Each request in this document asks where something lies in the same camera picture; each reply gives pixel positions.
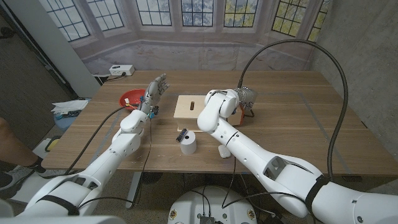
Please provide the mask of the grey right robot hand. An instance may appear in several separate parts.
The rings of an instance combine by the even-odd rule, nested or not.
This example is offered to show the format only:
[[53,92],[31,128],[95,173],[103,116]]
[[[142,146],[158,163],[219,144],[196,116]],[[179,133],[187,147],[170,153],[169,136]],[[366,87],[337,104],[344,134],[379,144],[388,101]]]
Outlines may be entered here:
[[236,88],[235,91],[239,96],[239,102],[243,108],[244,116],[254,117],[254,112],[252,108],[258,96],[257,92],[245,86]]

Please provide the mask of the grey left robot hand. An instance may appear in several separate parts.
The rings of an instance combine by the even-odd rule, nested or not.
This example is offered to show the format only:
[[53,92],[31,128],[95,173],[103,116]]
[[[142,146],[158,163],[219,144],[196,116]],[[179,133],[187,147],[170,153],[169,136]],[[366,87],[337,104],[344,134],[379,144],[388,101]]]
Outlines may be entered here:
[[150,82],[149,86],[144,92],[143,100],[137,107],[137,110],[145,113],[146,115],[154,113],[153,110],[160,101],[160,97],[170,86],[166,79],[167,75],[163,73]]

